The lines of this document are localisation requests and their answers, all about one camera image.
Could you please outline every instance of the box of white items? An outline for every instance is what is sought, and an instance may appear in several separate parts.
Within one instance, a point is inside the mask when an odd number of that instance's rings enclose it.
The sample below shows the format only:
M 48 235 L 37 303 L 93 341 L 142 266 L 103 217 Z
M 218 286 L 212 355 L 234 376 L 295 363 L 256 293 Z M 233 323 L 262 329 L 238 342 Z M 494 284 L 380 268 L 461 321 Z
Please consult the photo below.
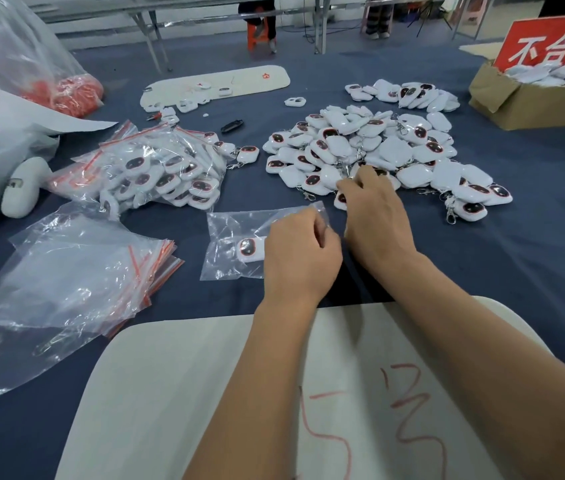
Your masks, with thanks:
M 470 105 L 504 130 L 565 126 L 565 86 L 520 82 L 485 62 L 471 81 Z

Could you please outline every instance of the blue table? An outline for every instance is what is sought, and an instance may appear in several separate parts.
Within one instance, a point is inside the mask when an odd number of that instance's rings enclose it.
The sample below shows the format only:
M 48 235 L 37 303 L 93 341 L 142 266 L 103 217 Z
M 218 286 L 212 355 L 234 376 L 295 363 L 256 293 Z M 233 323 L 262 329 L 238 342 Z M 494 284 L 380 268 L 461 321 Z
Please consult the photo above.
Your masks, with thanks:
M 115 77 L 126 80 L 123 88 L 118 85 L 109 91 L 106 105 L 95 117 L 110 120 L 128 116 L 139 126 L 148 126 L 137 101 L 142 88 L 154 82 L 150 63 L 132 70 L 128 64 L 105 64 L 96 58 L 86 57 L 81 62 L 103 82 Z M 463 105 L 449 116 L 458 159 L 492 174 L 512 192 L 514 202 L 490 208 L 488 217 L 477 223 L 450 226 L 437 197 L 402 191 L 416 246 L 469 293 L 494 298 L 521 315 L 565 362 L 565 128 L 504 132 L 475 112 L 467 105 L 467 87 L 481 63 L 479 57 L 451 47 L 420 48 L 417 57 L 410 48 L 304 59 L 289 56 L 282 63 L 292 80 L 288 88 L 213 101 L 184 115 L 182 126 L 217 131 L 241 118 L 244 127 L 229 141 L 261 146 L 274 130 L 290 128 L 309 112 L 328 104 L 350 104 L 342 89 L 345 84 L 370 84 L 379 77 L 397 82 L 422 80 L 459 95 Z M 179 75 L 238 67 L 236 63 L 199 59 Z M 305 96 L 308 103 L 303 108 L 283 106 L 290 96 Z M 393 107 L 378 101 L 368 106 L 374 111 Z M 210 116 L 203 118 L 204 112 Z M 92 149 L 105 136 L 63 138 L 53 165 L 64 166 L 68 157 Z M 230 171 L 216 210 L 278 209 L 307 203 L 300 192 L 266 174 L 264 164 L 261 157 L 253 165 Z M 345 213 L 333 207 L 332 199 L 325 199 L 329 216 L 336 231 L 342 233 Z M 0 219 L 0 268 L 12 253 L 7 237 L 63 202 L 45 195 L 29 217 Z M 186 261 L 152 298 L 153 306 L 139 314 L 132 325 L 254 312 L 262 298 L 261 280 L 198 281 L 209 241 L 204 212 L 150 204 L 131 212 L 124 223 L 137 233 L 174 239 L 177 255 Z M 388 299 L 346 255 L 334 289 L 322 306 Z M 0 396 L 1 480 L 54 477 L 84 386 L 106 344 L 105 339 L 97 339 L 38 378 Z

